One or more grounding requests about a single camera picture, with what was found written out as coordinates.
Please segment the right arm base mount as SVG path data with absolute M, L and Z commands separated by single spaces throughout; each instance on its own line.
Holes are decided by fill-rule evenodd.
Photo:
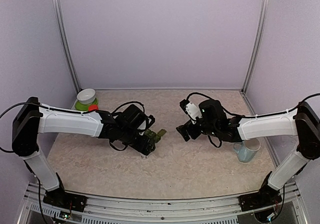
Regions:
M 276 202 L 282 202 L 282 200 L 280 191 L 271 188 L 267 184 L 263 184 L 257 192 L 239 196 L 242 211 L 274 205 Z

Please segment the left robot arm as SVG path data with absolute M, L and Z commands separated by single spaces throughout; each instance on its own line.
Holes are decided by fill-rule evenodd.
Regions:
M 59 206 L 67 205 L 70 195 L 63 190 L 62 181 L 38 146 L 39 134 L 69 133 L 107 139 L 109 143 L 119 141 L 144 156 L 156 148 L 156 136 L 150 132 L 155 118 L 147 116 L 135 103 L 122 112 L 83 112 L 48 106 L 41 104 L 37 97 L 30 97 L 21 106 L 12 123 L 12 150 L 24 160 Z

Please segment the red pill bottle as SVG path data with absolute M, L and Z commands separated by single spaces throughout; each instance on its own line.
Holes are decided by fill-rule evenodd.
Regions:
M 99 109 L 98 105 L 94 105 L 94 104 L 92 104 L 92 105 L 90 105 L 88 107 L 88 111 L 95 111 L 95 110 L 98 110 L 98 109 Z

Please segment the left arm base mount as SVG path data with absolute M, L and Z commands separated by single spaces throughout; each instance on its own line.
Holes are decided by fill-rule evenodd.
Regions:
M 69 211 L 84 212 L 87 197 L 65 191 L 62 183 L 52 191 L 46 191 L 43 202 Z

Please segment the green weekly pill organizer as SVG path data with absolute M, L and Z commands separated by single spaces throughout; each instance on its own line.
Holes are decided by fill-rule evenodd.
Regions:
M 150 129 L 147 129 L 145 132 L 144 132 L 144 135 L 149 137 L 155 144 L 158 143 L 161 138 L 166 134 L 166 130 L 165 129 L 161 129 L 160 131 L 158 132 L 154 132 Z

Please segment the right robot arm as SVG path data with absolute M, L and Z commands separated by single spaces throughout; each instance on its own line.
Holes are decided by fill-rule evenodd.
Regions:
M 284 161 L 271 172 L 264 188 L 257 192 L 256 202 L 266 206 L 275 198 L 275 191 L 306 166 L 318 159 L 319 118 L 307 102 L 300 102 L 295 109 L 262 116 L 234 115 L 228 118 L 220 101 L 208 99 L 195 105 L 184 99 L 180 107 L 190 120 L 176 129 L 185 141 L 200 135 L 216 137 L 220 142 L 240 143 L 269 136 L 297 136 L 298 144 Z

